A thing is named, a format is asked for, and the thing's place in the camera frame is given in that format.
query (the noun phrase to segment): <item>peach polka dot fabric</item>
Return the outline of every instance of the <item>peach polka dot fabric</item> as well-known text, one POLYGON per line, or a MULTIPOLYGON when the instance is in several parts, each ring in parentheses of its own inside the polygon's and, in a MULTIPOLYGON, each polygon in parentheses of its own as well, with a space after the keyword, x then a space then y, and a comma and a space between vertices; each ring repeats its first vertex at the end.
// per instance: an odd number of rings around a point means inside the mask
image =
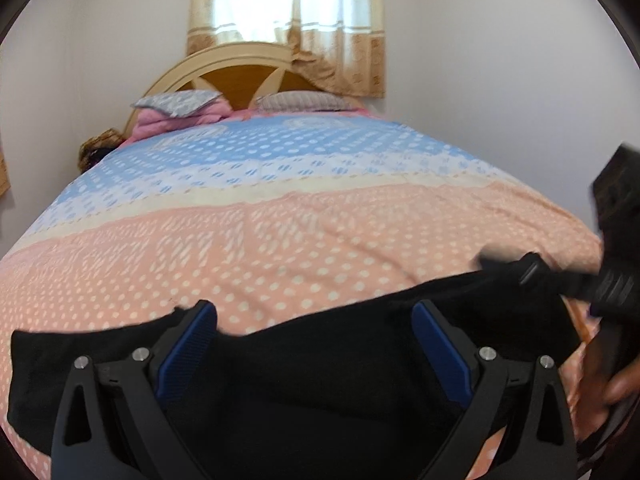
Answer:
MULTIPOLYGON (((13 330, 105 330, 211 300, 220 329, 297 316, 471 269, 487 244, 595 265, 598 239, 523 187, 392 184, 288 192, 263 202, 169 208, 34 242, 0 262, 0 425, 40 480, 50 459, 6 421, 13 330)), ((582 337, 594 326, 568 305, 582 337)), ((575 402, 580 352, 562 369, 575 402)), ((492 437, 470 478, 487 468, 492 437)))

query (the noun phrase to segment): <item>wooden headboard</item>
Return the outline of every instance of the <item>wooden headboard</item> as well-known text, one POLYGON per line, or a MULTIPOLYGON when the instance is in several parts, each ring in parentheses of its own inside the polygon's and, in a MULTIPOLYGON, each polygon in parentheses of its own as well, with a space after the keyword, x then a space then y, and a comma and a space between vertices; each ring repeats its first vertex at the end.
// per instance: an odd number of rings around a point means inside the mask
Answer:
MULTIPOLYGON (((318 90, 293 73, 291 50, 273 43, 228 43, 212 46, 183 59, 156 81, 145 96, 188 89, 215 88, 234 110, 248 108, 258 97, 288 90, 318 90)), ((136 123, 134 111, 124 134, 136 123)))

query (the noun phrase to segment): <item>blue gripper pad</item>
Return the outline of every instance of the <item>blue gripper pad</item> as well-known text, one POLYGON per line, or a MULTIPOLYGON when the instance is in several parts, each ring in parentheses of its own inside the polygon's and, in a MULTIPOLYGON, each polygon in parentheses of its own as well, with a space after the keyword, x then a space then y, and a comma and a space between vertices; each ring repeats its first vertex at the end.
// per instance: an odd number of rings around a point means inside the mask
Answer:
POLYGON ((184 328, 173 347, 167 349, 166 357, 158 367, 155 395, 162 409, 182 397, 216 335, 216 309, 208 301, 200 300, 198 305, 201 302, 206 304, 184 328))
POLYGON ((447 399, 468 408, 479 374, 475 345, 430 301, 414 305, 411 325, 447 399))

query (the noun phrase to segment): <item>white wall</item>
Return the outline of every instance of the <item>white wall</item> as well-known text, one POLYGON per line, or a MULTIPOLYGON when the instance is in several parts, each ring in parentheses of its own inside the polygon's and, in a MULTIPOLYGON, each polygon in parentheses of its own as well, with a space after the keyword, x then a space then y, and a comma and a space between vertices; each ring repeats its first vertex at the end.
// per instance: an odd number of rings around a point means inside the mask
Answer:
MULTIPOLYGON (((622 140, 640 147, 640 70, 600 4, 418 0, 418 8, 396 15, 418 30, 412 125, 593 225, 588 185, 622 140)), ((396 102, 387 110, 404 114, 396 102)))
MULTIPOLYGON (((124 126, 129 104, 182 58, 188 7, 30 2, 0 63, 12 182, 0 254, 76 175, 79 144, 124 126)), ((640 70, 596 0, 386 0, 386 28, 387 98, 374 108, 591 223, 589 183, 621 140, 640 146, 640 70)))
POLYGON ((0 256, 77 174, 69 74, 75 0, 31 0, 2 43, 0 138, 11 189, 0 198, 0 256))

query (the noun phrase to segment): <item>human hand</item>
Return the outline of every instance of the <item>human hand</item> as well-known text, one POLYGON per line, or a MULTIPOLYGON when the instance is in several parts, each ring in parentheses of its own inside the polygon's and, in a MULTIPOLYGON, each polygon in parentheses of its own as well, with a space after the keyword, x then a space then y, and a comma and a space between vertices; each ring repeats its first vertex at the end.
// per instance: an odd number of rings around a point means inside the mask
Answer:
POLYGON ((640 392, 640 356, 609 380, 602 369, 602 347, 598 337, 586 348, 582 362, 580 399, 576 406, 578 440, 585 440, 609 416, 609 406, 640 392))

